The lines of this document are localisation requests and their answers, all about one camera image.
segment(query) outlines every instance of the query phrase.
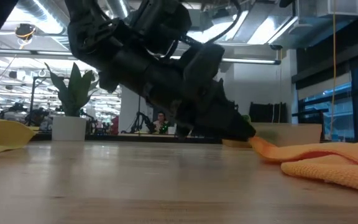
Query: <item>yellow cord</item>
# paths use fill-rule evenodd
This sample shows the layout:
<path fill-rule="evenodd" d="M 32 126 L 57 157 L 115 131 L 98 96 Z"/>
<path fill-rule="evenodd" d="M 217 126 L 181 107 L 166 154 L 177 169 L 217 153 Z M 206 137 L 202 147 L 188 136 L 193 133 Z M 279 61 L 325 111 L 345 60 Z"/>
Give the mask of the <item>yellow cord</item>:
<path fill-rule="evenodd" d="M 24 43 L 23 44 L 21 44 L 20 45 L 20 47 L 19 47 L 19 50 L 22 50 L 23 48 L 24 48 L 24 46 L 26 46 L 26 44 L 27 44 L 27 42 L 29 41 L 29 35 L 25 38 L 25 41 L 24 41 Z"/>
<path fill-rule="evenodd" d="M 283 49 L 280 49 L 280 61 L 283 61 Z M 283 63 L 280 64 L 280 101 L 278 107 L 278 122 L 281 123 L 281 83 L 282 83 L 282 73 L 283 73 Z"/>
<path fill-rule="evenodd" d="M 333 14 L 333 30 L 334 30 L 334 90 L 333 90 L 333 100 L 331 103 L 331 127 L 330 127 L 330 137 L 333 139 L 333 130 L 334 130 L 334 109 L 335 109 L 335 87 L 336 87 L 336 0 L 334 0 L 334 14 Z"/>
<path fill-rule="evenodd" d="M 35 28 L 31 32 L 29 32 L 28 34 L 24 34 L 24 35 L 17 35 L 16 34 L 16 37 L 28 37 L 28 36 L 32 35 L 34 32 L 35 32 Z"/>

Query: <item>black robotic arm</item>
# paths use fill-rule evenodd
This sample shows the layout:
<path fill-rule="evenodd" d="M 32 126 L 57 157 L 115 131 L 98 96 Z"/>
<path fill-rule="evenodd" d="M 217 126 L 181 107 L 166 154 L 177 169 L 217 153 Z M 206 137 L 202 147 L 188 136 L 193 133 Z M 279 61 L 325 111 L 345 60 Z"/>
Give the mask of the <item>black robotic arm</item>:
<path fill-rule="evenodd" d="M 191 21 L 180 2 L 143 0 L 129 24 L 108 18 L 96 0 L 65 3 L 71 52 L 101 71 L 101 88 L 114 91 L 120 83 L 169 111 L 182 137 L 190 130 L 227 139 L 254 136 L 253 127 L 227 100 L 223 81 L 213 80 L 224 49 L 186 36 Z M 178 41 L 190 48 L 179 60 L 171 60 Z"/>

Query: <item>cable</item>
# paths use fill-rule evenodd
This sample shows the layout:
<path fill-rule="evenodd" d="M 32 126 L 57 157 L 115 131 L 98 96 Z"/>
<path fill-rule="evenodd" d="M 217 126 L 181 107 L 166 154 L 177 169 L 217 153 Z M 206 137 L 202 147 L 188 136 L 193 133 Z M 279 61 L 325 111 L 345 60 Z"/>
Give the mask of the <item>cable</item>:
<path fill-rule="evenodd" d="M 221 32 L 220 34 L 218 34 L 216 37 L 213 37 L 212 39 L 210 39 L 209 41 L 206 42 L 206 44 L 210 44 L 210 43 L 213 43 L 215 41 L 217 41 L 219 38 L 223 37 L 225 34 L 227 34 L 227 32 L 229 32 L 236 24 L 237 22 L 239 21 L 240 19 L 240 16 L 241 16 L 241 13 L 242 13 L 242 10 L 241 10 L 241 6 L 239 4 L 239 2 L 237 0 L 230 0 L 230 2 L 233 3 L 233 5 L 236 7 L 237 9 L 237 16 L 236 16 L 236 19 L 233 21 L 232 24 L 230 24 L 230 26 L 224 30 L 223 32 Z"/>
<path fill-rule="evenodd" d="M 28 34 L 24 34 L 24 35 L 18 35 L 18 34 L 16 34 L 16 37 L 26 37 L 26 39 L 28 39 L 29 36 L 31 36 L 31 35 L 35 32 L 35 30 L 36 30 L 36 28 L 32 29 L 32 31 L 29 32 Z"/>
<path fill-rule="evenodd" d="M 174 43 L 172 44 L 171 48 L 169 49 L 168 53 L 164 56 L 164 59 L 169 59 L 173 53 L 175 53 L 176 49 L 178 48 L 178 40 L 175 40 Z"/>
<path fill-rule="evenodd" d="M 280 61 L 283 61 L 283 49 L 280 49 Z M 282 73 L 283 73 L 283 64 L 280 64 L 280 101 L 278 102 L 280 106 L 278 107 L 278 122 L 281 122 L 281 87 L 282 87 Z"/>
<path fill-rule="evenodd" d="M 19 49 L 22 50 L 23 47 L 25 46 L 26 44 L 22 44 Z M 5 72 L 9 69 L 9 67 L 12 65 L 13 61 L 15 61 L 17 57 L 17 54 L 15 54 L 15 56 L 13 56 L 13 59 L 11 60 L 11 62 L 9 62 L 9 64 L 7 65 L 7 67 L 5 68 L 5 70 L 0 74 L 0 78 L 5 74 Z"/>
<path fill-rule="evenodd" d="M 333 140 L 333 130 L 334 130 L 334 109 L 335 109 L 335 87 L 336 87 L 336 0 L 334 0 L 334 12 L 333 12 L 333 58 L 334 58 L 334 90 L 333 90 L 333 100 L 331 103 L 331 126 L 330 126 L 330 138 Z"/>

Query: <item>orange cloth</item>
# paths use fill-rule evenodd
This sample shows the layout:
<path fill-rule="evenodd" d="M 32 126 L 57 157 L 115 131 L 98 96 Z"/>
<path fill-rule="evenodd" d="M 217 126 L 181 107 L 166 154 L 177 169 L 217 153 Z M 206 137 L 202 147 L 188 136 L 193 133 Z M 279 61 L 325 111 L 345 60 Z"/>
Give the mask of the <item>orange cloth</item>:
<path fill-rule="evenodd" d="M 282 171 L 288 175 L 358 189 L 358 143 L 277 147 L 258 137 L 249 141 L 263 160 L 281 162 Z"/>

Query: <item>microfiber towel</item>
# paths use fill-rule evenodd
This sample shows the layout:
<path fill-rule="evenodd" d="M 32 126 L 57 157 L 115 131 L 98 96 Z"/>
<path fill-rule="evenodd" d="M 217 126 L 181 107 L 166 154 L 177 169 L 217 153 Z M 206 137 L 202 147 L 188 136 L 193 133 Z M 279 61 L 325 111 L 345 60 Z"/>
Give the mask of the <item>microfiber towel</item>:
<path fill-rule="evenodd" d="M 0 152 L 21 149 L 34 135 L 24 124 L 0 119 Z"/>
<path fill-rule="evenodd" d="M 281 163 L 282 171 L 290 176 L 324 180 L 358 189 L 358 143 L 276 147 L 258 137 L 249 142 L 263 160 Z"/>

